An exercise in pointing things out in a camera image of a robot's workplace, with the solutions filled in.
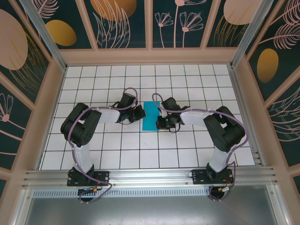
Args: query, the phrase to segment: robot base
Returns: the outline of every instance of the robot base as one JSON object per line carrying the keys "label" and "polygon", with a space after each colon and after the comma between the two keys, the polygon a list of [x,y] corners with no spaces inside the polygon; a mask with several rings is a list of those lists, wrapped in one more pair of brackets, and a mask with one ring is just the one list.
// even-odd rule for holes
{"label": "robot base", "polygon": [[226,184],[226,179],[233,183],[233,172],[231,169],[224,169],[216,173],[214,180],[207,174],[207,169],[192,170],[191,173],[193,184]]}
{"label": "robot base", "polygon": [[[94,165],[87,172],[87,175],[95,178],[97,180],[108,182],[109,181],[109,171],[94,171]],[[88,179],[81,172],[76,170],[74,167],[68,172],[67,179],[68,187],[86,187],[86,186],[107,186],[106,184],[97,184],[97,182]]]}

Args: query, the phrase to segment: blue towel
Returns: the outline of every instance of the blue towel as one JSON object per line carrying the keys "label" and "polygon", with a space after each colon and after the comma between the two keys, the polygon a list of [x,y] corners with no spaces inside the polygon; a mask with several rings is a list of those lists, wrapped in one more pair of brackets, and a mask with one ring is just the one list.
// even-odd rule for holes
{"label": "blue towel", "polygon": [[144,110],[146,117],[142,120],[142,130],[145,131],[158,131],[156,129],[156,121],[158,120],[159,110],[154,102],[144,102]]}

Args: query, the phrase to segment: white grid floor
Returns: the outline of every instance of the white grid floor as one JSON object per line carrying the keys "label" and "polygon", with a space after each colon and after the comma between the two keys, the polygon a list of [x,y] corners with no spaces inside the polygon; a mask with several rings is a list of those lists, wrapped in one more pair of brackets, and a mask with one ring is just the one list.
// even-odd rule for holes
{"label": "white grid floor", "polygon": [[[83,102],[107,106],[119,101],[124,88],[136,88],[140,103],[154,92],[175,98],[183,107],[227,106],[241,120],[226,65],[146,65],[68,67],[40,169],[71,169],[73,159],[60,127],[73,107]],[[213,143],[205,128],[184,125],[179,132],[142,131],[143,120],[131,125],[99,124],[90,142],[95,169],[178,168],[206,166]],[[254,165],[249,144],[230,162]]]}

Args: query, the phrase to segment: mounting plate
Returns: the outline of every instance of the mounting plate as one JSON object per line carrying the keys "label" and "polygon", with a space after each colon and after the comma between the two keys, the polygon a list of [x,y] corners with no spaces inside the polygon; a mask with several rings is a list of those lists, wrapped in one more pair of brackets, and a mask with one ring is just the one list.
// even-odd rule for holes
{"label": "mounting plate", "polygon": [[226,180],[223,176],[227,178],[231,183],[233,183],[233,172],[231,169],[224,169],[217,173],[215,181],[212,181],[206,173],[206,169],[202,170],[192,170],[193,184],[226,184]]}
{"label": "mounting plate", "polygon": [[[97,186],[97,182],[89,180],[86,178],[83,174],[83,179],[78,179],[78,174],[74,171],[69,172],[69,177],[67,180],[67,186],[68,187],[86,187],[91,186],[95,187]],[[103,181],[103,182],[109,182],[109,171],[94,171],[92,178],[95,178],[97,180]]]}

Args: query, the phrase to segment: orange circle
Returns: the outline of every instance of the orange circle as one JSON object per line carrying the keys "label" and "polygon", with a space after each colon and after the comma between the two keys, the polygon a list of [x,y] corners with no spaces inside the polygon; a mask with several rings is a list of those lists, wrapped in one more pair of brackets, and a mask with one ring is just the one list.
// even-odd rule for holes
{"label": "orange circle", "polygon": [[[102,18],[110,21],[122,20],[121,9],[125,11],[127,17],[130,17],[136,9],[136,0],[90,0],[90,2]],[[120,12],[118,12],[115,2],[120,8]]]}

